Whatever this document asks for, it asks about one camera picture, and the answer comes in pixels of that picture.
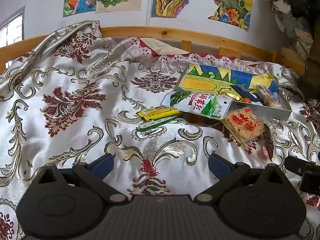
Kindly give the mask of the brown snack bar packet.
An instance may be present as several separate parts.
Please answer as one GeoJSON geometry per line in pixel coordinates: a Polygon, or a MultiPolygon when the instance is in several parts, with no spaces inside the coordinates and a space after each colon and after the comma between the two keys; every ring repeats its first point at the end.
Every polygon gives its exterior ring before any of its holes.
{"type": "Polygon", "coordinates": [[[265,85],[254,85],[253,88],[265,106],[282,109],[278,99],[274,97],[274,95],[265,85]]]}

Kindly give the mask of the small orange fruit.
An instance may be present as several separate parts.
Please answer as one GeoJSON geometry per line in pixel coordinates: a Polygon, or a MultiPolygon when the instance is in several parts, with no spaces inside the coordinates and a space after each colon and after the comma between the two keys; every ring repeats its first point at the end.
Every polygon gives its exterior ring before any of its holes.
{"type": "Polygon", "coordinates": [[[241,102],[251,103],[251,100],[249,98],[243,98],[241,102]]]}

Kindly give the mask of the yellow snack bar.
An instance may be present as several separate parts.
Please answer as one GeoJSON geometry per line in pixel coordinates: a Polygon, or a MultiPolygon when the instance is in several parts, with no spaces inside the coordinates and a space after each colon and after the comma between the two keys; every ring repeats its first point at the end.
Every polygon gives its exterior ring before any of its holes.
{"type": "Polygon", "coordinates": [[[138,116],[146,121],[165,118],[177,114],[180,114],[179,110],[163,106],[146,108],[137,113],[138,116]]]}

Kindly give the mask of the wooden bed rail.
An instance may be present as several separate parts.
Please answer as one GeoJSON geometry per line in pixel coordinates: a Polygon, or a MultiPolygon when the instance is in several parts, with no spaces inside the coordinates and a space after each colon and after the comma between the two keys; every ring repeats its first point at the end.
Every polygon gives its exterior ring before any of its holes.
{"type": "Polygon", "coordinates": [[[265,62],[275,62],[291,68],[297,74],[303,75],[305,64],[295,63],[286,58],[283,54],[272,50],[262,50],[258,47],[245,44],[217,35],[201,33],[197,31],[146,26],[121,26],[104,27],[100,29],[103,37],[142,37],[142,38],[163,38],[180,41],[181,49],[190,52],[193,43],[205,44],[219,47],[219,54],[228,57],[240,58],[242,54],[255,57],[265,62]]]}

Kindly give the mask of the dark dried meat packet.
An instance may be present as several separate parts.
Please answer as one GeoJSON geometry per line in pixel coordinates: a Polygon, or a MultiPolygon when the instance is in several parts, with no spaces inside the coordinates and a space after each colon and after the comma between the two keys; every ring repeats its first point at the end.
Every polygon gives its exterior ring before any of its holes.
{"type": "Polygon", "coordinates": [[[268,157],[268,159],[270,161],[272,161],[273,155],[274,155],[274,142],[273,142],[273,138],[271,136],[270,129],[267,126],[267,124],[264,124],[264,131],[262,133],[262,136],[263,136],[263,141],[264,141],[263,154],[266,157],[268,157]]]}

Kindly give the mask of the gold foil snack packet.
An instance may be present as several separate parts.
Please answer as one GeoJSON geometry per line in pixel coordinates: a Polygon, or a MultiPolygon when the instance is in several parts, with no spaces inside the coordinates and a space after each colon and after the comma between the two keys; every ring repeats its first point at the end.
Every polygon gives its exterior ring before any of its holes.
{"type": "Polygon", "coordinates": [[[239,96],[239,95],[234,95],[232,93],[227,93],[227,92],[219,92],[219,94],[223,94],[225,96],[228,96],[228,97],[231,97],[233,100],[235,101],[241,101],[242,100],[242,97],[239,96]]]}

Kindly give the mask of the window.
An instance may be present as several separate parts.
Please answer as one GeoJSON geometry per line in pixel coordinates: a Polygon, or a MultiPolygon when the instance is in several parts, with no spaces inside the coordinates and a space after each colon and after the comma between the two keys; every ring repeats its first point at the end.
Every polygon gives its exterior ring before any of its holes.
{"type": "Polygon", "coordinates": [[[1,23],[1,48],[24,40],[24,10],[21,7],[1,23]]]}

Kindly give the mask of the rice cracker packet red text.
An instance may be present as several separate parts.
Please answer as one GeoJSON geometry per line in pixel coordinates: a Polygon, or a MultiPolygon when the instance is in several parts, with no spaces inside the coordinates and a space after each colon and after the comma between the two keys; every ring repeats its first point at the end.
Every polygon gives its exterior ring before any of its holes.
{"type": "Polygon", "coordinates": [[[229,111],[222,123],[244,148],[247,142],[259,137],[265,131],[264,122],[249,107],[229,111]]]}

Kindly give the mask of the green white snack pouch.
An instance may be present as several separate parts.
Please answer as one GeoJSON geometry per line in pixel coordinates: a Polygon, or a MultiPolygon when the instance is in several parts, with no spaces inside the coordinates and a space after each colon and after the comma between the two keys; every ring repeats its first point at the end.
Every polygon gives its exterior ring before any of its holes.
{"type": "Polygon", "coordinates": [[[196,114],[206,118],[223,120],[233,98],[222,94],[173,91],[161,101],[161,106],[196,114]]]}

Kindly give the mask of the blue snack packet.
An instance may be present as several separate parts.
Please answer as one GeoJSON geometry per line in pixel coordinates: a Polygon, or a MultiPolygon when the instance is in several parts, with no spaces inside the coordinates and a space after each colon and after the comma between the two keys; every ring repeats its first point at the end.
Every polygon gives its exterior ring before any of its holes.
{"type": "Polygon", "coordinates": [[[262,102],[261,99],[254,94],[250,93],[246,88],[241,85],[230,85],[241,97],[249,98],[252,102],[262,102]]]}

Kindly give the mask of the cream pillow with red trim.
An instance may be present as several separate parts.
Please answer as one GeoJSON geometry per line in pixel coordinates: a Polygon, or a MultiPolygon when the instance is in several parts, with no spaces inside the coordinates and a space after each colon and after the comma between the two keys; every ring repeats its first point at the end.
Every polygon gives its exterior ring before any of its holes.
{"type": "Polygon", "coordinates": [[[208,53],[189,53],[178,49],[154,38],[130,37],[120,42],[126,50],[137,56],[142,62],[152,61],[154,63],[195,63],[216,66],[253,65],[261,63],[261,60],[238,59],[231,56],[214,55],[208,53]]]}

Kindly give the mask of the flower landscape wall drawing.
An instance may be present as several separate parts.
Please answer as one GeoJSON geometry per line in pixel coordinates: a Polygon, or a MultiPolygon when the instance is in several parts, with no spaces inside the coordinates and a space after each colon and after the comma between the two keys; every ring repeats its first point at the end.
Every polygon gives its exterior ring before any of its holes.
{"type": "Polygon", "coordinates": [[[217,9],[210,20],[230,24],[242,29],[250,26],[253,0],[214,0],[217,9]]]}

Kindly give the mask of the patterned hanging cloth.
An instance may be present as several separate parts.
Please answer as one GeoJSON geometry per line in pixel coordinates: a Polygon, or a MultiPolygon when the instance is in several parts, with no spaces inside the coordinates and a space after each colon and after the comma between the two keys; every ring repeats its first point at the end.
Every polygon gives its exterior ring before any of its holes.
{"type": "Polygon", "coordinates": [[[306,17],[299,14],[305,12],[305,9],[299,9],[299,6],[295,5],[297,0],[268,1],[271,3],[276,24],[287,42],[287,48],[281,51],[285,54],[295,53],[305,62],[313,43],[306,17]]]}

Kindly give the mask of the dark green hanging cloth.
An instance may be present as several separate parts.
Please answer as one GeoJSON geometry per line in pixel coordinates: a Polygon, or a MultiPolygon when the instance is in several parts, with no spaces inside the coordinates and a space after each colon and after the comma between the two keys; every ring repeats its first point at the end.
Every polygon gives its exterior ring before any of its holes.
{"type": "Polygon", "coordinates": [[[298,35],[307,45],[306,68],[298,84],[307,98],[319,99],[319,0],[289,0],[292,16],[302,18],[306,30],[298,35]]]}

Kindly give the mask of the floral satin bedspread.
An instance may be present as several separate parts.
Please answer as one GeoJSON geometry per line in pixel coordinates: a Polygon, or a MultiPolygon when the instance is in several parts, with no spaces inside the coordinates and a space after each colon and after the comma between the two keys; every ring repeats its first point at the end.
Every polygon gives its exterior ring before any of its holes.
{"type": "Polygon", "coordinates": [[[319,102],[305,100],[294,71],[174,48],[163,53],[160,46],[137,37],[115,41],[103,37],[98,21],[84,21],[26,49],[1,75],[1,239],[23,237],[17,205],[47,164],[70,168],[110,154],[114,169],[105,181],[128,197],[195,197],[216,183],[212,153],[253,168],[283,168],[289,156],[319,164],[319,102]],[[138,112],[158,106],[189,64],[217,66],[222,81],[234,81],[235,69],[264,74],[279,87],[292,112],[270,123],[272,159],[262,138],[244,149],[221,122],[197,116],[138,130],[138,112]]]}

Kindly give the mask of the grey tray with drawing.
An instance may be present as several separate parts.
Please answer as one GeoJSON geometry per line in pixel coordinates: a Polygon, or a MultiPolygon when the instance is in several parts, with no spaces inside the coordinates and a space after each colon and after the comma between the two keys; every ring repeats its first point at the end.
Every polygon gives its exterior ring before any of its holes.
{"type": "Polygon", "coordinates": [[[189,64],[174,90],[222,94],[233,98],[231,110],[245,106],[268,120],[287,121],[292,109],[270,74],[252,74],[216,66],[189,64]]]}

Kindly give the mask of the green white snack stick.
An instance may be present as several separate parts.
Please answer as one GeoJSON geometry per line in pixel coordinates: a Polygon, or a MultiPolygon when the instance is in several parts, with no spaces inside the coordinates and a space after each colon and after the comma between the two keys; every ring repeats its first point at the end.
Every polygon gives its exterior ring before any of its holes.
{"type": "Polygon", "coordinates": [[[147,122],[144,122],[143,124],[139,125],[137,128],[137,131],[139,132],[145,132],[154,128],[157,128],[163,124],[167,124],[177,118],[179,118],[182,115],[182,113],[172,116],[167,116],[164,118],[156,119],[156,120],[149,120],[147,122]]]}

